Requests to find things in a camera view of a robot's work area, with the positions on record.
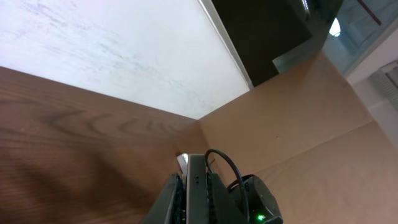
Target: white wall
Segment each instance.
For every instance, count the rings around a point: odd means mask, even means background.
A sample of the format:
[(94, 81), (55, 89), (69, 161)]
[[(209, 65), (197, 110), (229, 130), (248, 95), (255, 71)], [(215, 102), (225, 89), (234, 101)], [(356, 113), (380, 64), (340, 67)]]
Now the white wall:
[(197, 0), (0, 1), (0, 66), (196, 119), (249, 90)]
[(330, 34), (322, 47), (322, 52), (339, 71), (349, 67), (352, 63), (353, 55), (348, 52), (338, 37), (333, 37)]
[(396, 59), (398, 59), (398, 29), (350, 72), (347, 80), (355, 85), (355, 83), (364, 80), (379, 68)]
[(391, 142), (398, 148), (398, 112), (367, 79), (376, 70), (398, 59), (398, 29), (380, 43), (364, 60), (348, 74), (347, 80), (354, 91), (379, 123)]

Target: brown cardboard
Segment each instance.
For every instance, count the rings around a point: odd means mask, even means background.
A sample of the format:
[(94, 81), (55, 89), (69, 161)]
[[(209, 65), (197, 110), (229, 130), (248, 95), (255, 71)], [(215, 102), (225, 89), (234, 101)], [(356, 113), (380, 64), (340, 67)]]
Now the brown cardboard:
[[(373, 119), (323, 55), (256, 87), (200, 120), (212, 148), (243, 174), (284, 162)], [(227, 181), (227, 163), (217, 159)]]
[(0, 223), (140, 223), (198, 121), (0, 67)]
[(398, 151), (375, 121), (255, 174), (285, 223), (397, 223)]

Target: light fixture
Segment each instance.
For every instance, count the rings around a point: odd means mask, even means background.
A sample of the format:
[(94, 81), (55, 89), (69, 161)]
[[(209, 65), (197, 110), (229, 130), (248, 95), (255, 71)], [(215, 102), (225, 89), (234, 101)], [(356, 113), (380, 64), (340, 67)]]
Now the light fixture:
[(303, 7), (304, 7), (304, 11), (306, 14), (310, 14), (310, 8), (308, 7), (308, 2), (307, 0), (301, 0), (301, 2), (303, 3)]
[(333, 37), (338, 37), (340, 36), (340, 32), (341, 32), (340, 24), (338, 23), (337, 18), (335, 18), (329, 30), (329, 34), (331, 34)]

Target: electronic device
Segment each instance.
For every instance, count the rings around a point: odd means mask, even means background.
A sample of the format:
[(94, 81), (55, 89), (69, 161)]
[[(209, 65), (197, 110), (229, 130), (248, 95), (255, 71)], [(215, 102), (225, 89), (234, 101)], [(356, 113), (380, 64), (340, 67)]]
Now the electronic device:
[[(225, 187), (208, 163), (217, 153), (236, 180)], [(182, 175), (172, 174), (142, 224), (282, 224), (276, 199), (255, 175), (241, 176), (232, 160), (216, 149), (178, 158)]]

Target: green led light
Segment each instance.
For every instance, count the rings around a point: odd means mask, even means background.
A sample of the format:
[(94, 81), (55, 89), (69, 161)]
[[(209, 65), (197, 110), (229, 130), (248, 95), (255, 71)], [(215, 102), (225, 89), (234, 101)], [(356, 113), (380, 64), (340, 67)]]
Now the green led light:
[(257, 219), (258, 219), (259, 221), (263, 221), (263, 220), (266, 219), (266, 216), (265, 216), (265, 215), (258, 215), (258, 216), (257, 216)]

